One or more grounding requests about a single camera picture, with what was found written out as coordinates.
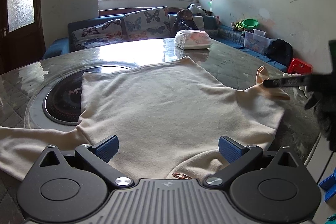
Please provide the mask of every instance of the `marble tabletop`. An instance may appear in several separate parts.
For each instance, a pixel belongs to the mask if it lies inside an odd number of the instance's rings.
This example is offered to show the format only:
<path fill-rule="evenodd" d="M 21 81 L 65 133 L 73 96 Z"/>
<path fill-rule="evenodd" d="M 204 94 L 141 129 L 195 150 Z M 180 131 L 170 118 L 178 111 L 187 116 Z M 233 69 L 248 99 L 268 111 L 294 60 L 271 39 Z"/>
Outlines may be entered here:
<path fill-rule="evenodd" d="M 24 128 L 26 108 L 41 88 L 71 71 L 102 64 L 137 67 L 188 55 L 225 86 L 240 90 L 255 84 L 256 72 L 262 65 L 271 77 L 282 77 L 281 71 L 263 61 L 215 40 L 212 42 L 209 50 L 189 51 L 175 47 L 173 38 L 125 42 L 72 52 L 12 70 L 0 75 L 0 126 Z M 303 93 L 296 88 L 285 91 L 291 100 L 270 150 L 289 145 L 305 161 L 318 139 L 319 129 L 312 111 L 303 109 L 306 100 Z M 4 218 L 0 219 L 1 223 L 15 224 L 23 220 L 15 198 L 18 185 L 18 181 L 0 170 L 0 216 Z"/>

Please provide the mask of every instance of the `black backpack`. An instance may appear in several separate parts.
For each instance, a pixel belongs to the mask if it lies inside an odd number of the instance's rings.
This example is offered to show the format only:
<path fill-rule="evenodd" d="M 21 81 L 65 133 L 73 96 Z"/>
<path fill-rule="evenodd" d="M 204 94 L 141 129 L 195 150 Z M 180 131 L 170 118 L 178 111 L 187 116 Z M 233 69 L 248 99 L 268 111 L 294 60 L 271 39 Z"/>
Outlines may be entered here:
<path fill-rule="evenodd" d="M 288 67 L 293 59 L 293 48 L 286 41 L 277 39 L 268 46 L 265 55 L 268 58 Z"/>

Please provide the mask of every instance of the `stuffed toy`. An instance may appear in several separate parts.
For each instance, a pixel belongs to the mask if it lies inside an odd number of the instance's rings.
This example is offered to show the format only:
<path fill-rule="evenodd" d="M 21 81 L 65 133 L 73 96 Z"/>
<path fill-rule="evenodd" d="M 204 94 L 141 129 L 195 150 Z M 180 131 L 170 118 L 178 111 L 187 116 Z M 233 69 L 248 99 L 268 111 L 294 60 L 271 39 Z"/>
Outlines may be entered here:
<path fill-rule="evenodd" d="M 222 24 L 221 21 L 219 20 L 219 16 L 215 16 L 215 19 L 216 19 L 217 25 L 221 25 Z"/>
<path fill-rule="evenodd" d="M 190 4 L 188 10 L 190 10 L 193 15 L 197 15 L 199 13 L 199 9 L 196 7 L 195 4 Z"/>
<path fill-rule="evenodd" d="M 199 30 L 193 21 L 191 10 L 183 9 L 177 13 L 172 34 L 175 36 L 176 33 L 181 30 Z"/>
<path fill-rule="evenodd" d="M 203 15 L 203 16 L 206 16 L 206 15 L 207 15 L 206 10 L 202 9 L 201 6 L 197 6 L 197 8 L 198 8 L 198 12 L 199 12 L 201 15 Z"/>
<path fill-rule="evenodd" d="M 242 21 L 239 21 L 237 23 L 231 22 L 231 29 L 233 31 L 240 31 L 240 32 L 244 31 Z"/>

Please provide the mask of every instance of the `silver screw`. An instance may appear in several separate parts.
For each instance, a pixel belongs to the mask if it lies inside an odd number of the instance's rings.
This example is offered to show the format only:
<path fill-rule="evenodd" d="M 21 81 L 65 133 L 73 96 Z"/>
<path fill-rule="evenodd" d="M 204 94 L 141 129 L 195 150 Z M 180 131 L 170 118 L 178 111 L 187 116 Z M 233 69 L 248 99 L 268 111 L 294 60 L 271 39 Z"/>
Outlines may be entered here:
<path fill-rule="evenodd" d="M 221 178 L 210 177 L 205 182 L 209 185 L 220 185 L 222 184 L 223 180 Z"/>
<path fill-rule="evenodd" d="M 120 177 L 115 180 L 115 183 L 119 186 L 126 186 L 132 183 L 132 180 L 127 177 Z"/>

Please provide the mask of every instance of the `black cooktop surface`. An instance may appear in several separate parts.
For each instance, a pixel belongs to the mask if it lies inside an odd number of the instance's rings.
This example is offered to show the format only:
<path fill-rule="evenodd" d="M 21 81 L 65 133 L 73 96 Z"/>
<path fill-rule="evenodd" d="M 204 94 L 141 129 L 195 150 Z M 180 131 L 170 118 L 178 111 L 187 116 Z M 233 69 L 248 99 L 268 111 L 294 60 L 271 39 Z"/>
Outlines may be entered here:
<path fill-rule="evenodd" d="M 81 112 L 82 75 L 85 71 L 108 73 L 129 69 L 124 66 L 108 65 L 75 72 L 54 85 L 43 101 L 44 114 L 54 122 L 77 125 Z"/>

